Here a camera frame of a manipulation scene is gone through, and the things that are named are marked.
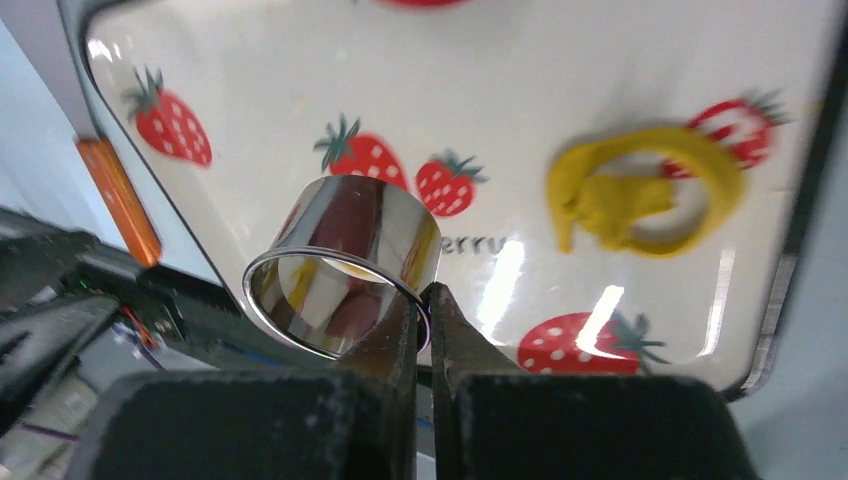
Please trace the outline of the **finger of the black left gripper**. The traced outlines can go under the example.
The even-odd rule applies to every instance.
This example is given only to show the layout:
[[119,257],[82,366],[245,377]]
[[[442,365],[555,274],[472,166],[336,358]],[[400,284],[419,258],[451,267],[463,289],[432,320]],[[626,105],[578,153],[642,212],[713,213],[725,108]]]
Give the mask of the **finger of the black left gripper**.
[[116,299],[69,296],[1,318],[1,429],[42,401],[117,312]]

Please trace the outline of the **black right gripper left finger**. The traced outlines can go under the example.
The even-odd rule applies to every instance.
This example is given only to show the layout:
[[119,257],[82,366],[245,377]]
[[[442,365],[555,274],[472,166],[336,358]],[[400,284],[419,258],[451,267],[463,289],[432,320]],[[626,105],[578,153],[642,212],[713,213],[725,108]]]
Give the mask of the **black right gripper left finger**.
[[70,479],[412,479],[419,302],[321,368],[140,372],[100,397]]

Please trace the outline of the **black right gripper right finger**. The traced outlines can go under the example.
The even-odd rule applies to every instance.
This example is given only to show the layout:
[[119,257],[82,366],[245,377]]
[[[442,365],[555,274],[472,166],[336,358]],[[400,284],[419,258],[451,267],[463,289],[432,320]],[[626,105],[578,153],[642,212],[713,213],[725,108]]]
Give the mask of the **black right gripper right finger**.
[[680,376],[540,375],[470,325],[450,289],[430,313],[440,479],[754,479],[723,398]]

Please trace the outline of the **white strawberry rectangular tray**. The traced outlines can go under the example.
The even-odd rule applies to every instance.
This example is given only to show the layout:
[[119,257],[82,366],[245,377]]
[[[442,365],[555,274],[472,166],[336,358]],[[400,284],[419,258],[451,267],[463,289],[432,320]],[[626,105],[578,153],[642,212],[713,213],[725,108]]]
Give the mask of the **white strawberry rectangular tray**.
[[63,25],[241,314],[318,358],[446,284],[523,369],[772,353],[843,1],[82,1]]

